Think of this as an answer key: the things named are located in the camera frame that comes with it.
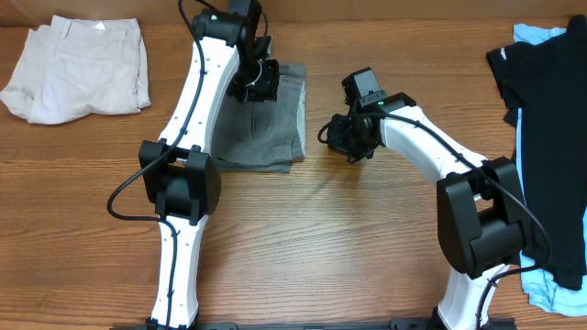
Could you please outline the grey shorts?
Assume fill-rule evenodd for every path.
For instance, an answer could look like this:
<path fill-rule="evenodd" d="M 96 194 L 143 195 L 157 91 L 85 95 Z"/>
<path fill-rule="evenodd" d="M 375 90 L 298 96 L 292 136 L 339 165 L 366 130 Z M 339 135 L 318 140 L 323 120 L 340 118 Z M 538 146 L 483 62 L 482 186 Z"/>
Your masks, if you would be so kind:
<path fill-rule="evenodd" d="M 275 102 L 226 97 L 215 123 L 211 155 L 220 171 L 288 173 L 306 156 L 306 67 L 285 62 Z"/>

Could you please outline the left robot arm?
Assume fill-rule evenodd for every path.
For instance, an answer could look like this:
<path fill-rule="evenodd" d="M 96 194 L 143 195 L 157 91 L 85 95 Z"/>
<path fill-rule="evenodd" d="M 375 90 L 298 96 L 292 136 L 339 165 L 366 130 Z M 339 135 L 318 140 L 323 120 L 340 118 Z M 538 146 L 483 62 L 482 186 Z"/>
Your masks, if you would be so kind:
<path fill-rule="evenodd" d="M 173 117 L 155 142 L 139 149 L 141 176 L 161 230 L 159 288 L 147 329 L 194 329 L 202 236 L 221 193 L 211 157 L 221 105 L 274 101 L 279 64 L 271 36 L 257 36 L 265 16 L 254 0 L 232 1 L 226 11 L 206 7 L 189 20 L 192 62 Z"/>

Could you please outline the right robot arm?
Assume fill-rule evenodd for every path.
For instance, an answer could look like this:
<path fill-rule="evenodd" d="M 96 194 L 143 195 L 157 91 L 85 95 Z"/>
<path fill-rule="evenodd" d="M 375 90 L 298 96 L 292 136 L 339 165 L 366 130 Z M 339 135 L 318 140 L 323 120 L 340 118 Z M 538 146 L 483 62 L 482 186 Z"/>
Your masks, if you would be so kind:
<path fill-rule="evenodd" d="M 405 93 L 389 95 L 371 68 L 341 83 L 345 115 L 334 115 L 320 142 L 356 163 L 378 147 L 402 155 L 436 188 L 437 239 L 450 265 L 449 282 L 428 318 L 399 318 L 392 329 L 514 329 L 515 320 L 491 318 L 499 280 L 532 242 L 515 165 L 463 147 Z"/>

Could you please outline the folded beige shorts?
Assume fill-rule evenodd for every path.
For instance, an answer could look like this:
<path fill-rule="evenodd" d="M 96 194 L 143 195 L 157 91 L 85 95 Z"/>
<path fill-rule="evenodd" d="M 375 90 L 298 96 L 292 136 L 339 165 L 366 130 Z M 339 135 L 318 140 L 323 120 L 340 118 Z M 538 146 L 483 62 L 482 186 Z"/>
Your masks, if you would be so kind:
<path fill-rule="evenodd" d="M 31 29 L 1 102 L 12 115 L 39 125 L 140 113 L 151 100 L 138 21 L 55 15 Z"/>

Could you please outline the black t-shirt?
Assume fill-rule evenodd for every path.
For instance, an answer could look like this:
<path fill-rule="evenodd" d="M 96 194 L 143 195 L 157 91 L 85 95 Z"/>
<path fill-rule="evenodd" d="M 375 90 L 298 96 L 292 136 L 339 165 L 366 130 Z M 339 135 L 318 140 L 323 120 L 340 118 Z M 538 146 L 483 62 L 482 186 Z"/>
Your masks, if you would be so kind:
<path fill-rule="evenodd" d="M 578 291 L 586 273 L 586 17 L 537 45 L 523 41 L 488 52 L 508 112 L 521 118 L 522 179 L 527 207 L 539 218 L 552 256 L 544 269 Z"/>

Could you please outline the light blue t-shirt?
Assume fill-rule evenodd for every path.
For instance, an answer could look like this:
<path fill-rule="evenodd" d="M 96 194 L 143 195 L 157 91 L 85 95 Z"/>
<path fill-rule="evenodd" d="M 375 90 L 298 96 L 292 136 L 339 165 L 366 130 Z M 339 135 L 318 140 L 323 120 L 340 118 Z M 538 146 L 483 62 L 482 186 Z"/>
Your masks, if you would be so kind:
<path fill-rule="evenodd" d="M 514 41 L 538 45 L 551 38 L 564 34 L 563 27 L 542 28 L 526 24 L 513 27 Z M 570 317 L 586 315 L 586 277 L 581 280 L 581 289 L 573 291 L 559 286 L 551 273 L 537 269 L 521 274 L 522 289 L 528 295 L 531 305 L 547 313 Z"/>

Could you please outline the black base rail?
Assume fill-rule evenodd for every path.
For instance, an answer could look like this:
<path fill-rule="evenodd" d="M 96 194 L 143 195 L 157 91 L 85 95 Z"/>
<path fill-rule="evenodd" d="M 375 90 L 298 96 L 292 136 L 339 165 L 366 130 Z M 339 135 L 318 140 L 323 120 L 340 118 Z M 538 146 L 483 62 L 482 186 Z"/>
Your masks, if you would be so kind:
<path fill-rule="evenodd" d="M 111 330 L 163 330 L 164 325 L 143 324 L 132 327 L 110 328 Z M 322 323 L 322 324 L 235 324 L 235 323 L 216 323 L 216 324 L 194 324 L 189 328 L 182 326 L 180 328 L 170 329 L 190 329 L 190 330 L 426 330 L 441 329 L 440 325 L 436 326 L 430 319 L 426 318 L 395 318 L 387 322 L 356 322 L 356 323 Z M 497 330 L 516 330 L 514 319 L 493 319 L 482 329 Z"/>

